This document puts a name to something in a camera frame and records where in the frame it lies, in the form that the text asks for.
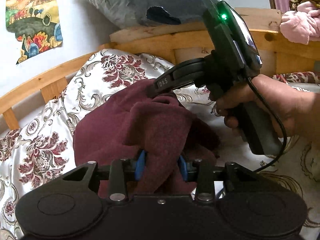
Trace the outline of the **person's right hand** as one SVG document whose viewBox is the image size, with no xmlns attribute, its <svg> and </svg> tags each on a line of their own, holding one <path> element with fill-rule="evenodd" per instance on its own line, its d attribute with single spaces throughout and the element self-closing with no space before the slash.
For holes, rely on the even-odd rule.
<svg viewBox="0 0 320 240">
<path fill-rule="evenodd" d="M 253 78 L 253 85 L 264 97 L 272 111 L 279 116 L 288 137 L 300 135 L 314 143 L 319 143 L 318 93 L 298 91 L 263 74 Z M 238 120 L 230 112 L 231 108 L 240 103 L 253 101 L 267 111 L 246 83 L 237 84 L 219 99 L 212 93 L 209 98 L 216 102 L 217 112 L 224 117 L 225 125 L 237 135 L 240 134 Z"/>
</svg>

